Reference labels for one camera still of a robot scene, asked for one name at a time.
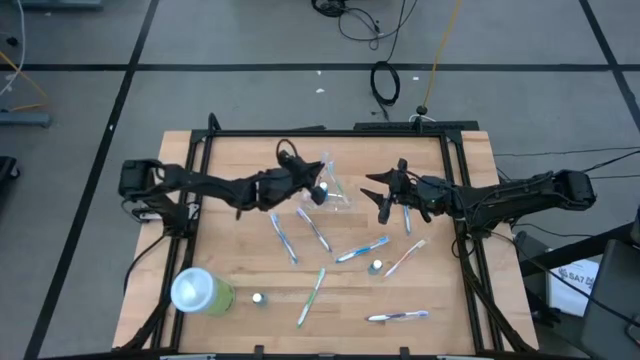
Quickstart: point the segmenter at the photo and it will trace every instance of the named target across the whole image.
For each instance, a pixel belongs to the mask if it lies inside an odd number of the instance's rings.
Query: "label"
[[[236,291],[229,283],[217,277],[214,277],[213,281],[215,281],[218,286],[218,294],[216,300],[209,306],[205,313],[213,316],[224,315],[229,308],[231,308],[231,305],[233,305],[236,299]]]

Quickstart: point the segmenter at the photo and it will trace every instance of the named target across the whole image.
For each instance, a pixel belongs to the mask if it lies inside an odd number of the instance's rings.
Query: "wooden table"
[[[165,133],[159,159],[184,165],[190,132]],[[473,186],[497,183],[496,167],[486,132],[463,132],[464,148]],[[275,146],[279,138],[221,137],[213,142],[209,174],[227,179],[246,177],[277,167]],[[407,236],[402,208],[392,209],[386,226],[378,224],[376,205],[360,187],[386,193],[384,185],[364,174],[381,173],[407,159],[417,174],[444,177],[437,139],[431,138],[292,138],[306,161],[329,151],[336,172],[353,201],[340,214],[310,213],[335,255],[368,244],[383,235],[391,242],[373,253],[335,264],[308,225],[297,218],[297,198],[276,208],[284,231],[299,258],[292,265],[269,216],[257,210],[235,220],[235,210],[218,199],[205,198],[194,266],[205,268],[231,282],[236,302],[224,317],[186,315],[181,352],[251,353],[257,344],[267,353],[397,354],[408,346],[411,354],[472,354],[473,344],[463,290],[460,262],[451,254],[454,239],[451,218],[443,215],[426,224],[411,212],[413,233]],[[460,183],[455,149],[451,145],[456,183]],[[502,224],[496,231],[510,235]],[[161,224],[142,226],[136,252],[161,233]],[[391,277],[371,276],[367,266],[381,259],[388,269],[420,239],[427,245]],[[497,306],[530,345],[537,347],[518,260],[512,244],[499,237],[486,239],[486,258]],[[131,338],[158,301],[169,241],[138,264],[131,274],[114,345]],[[327,275],[300,329],[296,321],[316,281],[318,270]],[[251,295],[267,295],[259,308]],[[478,301],[485,347],[490,348],[484,307]],[[364,321],[372,314],[426,309],[426,320],[386,325]],[[163,345],[168,345],[173,307],[168,311]]]

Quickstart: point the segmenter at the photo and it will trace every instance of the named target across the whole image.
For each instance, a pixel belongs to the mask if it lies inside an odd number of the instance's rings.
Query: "green toothbrush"
[[[304,322],[304,318],[307,317],[307,313],[309,309],[311,309],[311,304],[313,303],[313,299],[316,297],[318,293],[318,289],[320,288],[320,284],[322,283],[322,279],[324,279],[324,274],[326,270],[324,268],[320,269],[320,273],[318,273],[318,281],[316,282],[316,286],[313,288],[311,295],[309,295],[309,299],[307,299],[307,303],[304,305],[304,309],[302,309],[302,314],[300,314],[300,318],[298,319],[298,328],[302,326]]]

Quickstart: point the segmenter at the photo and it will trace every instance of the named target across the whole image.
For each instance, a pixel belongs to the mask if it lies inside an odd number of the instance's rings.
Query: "clear plastic cup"
[[[201,268],[181,272],[171,285],[171,302],[185,313],[224,315],[235,298],[231,284]]]

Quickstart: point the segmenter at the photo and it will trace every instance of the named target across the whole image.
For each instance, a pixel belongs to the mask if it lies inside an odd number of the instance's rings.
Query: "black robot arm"
[[[276,157],[280,168],[235,180],[187,171],[180,165],[158,160],[127,160],[122,165],[118,193],[126,201],[144,202],[150,211],[160,215],[167,233],[175,236],[185,235],[190,217],[186,205],[167,196],[178,190],[221,199],[238,210],[237,218],[242,211],[272,209],[302,189],[311,192],[316,204],[322,204],[324,190],[315,183],[324,165],[319,161],[306,163],[297,152],[290,155],[280,150]]]
[[[361,189],[378,205],[381,224],[389,219],[392,204],[408,205],[418,209],[426,222],[445,213],[463,221],[467,233],[481,237],[488,236],[502,221],[550,208],[586,210],[596,200],[589,176],[571,170],[474,188],[434,176],[418,177],[407,170],[407,161],[400,159],[398,169],[367,177],[389,186],[387,196]]]

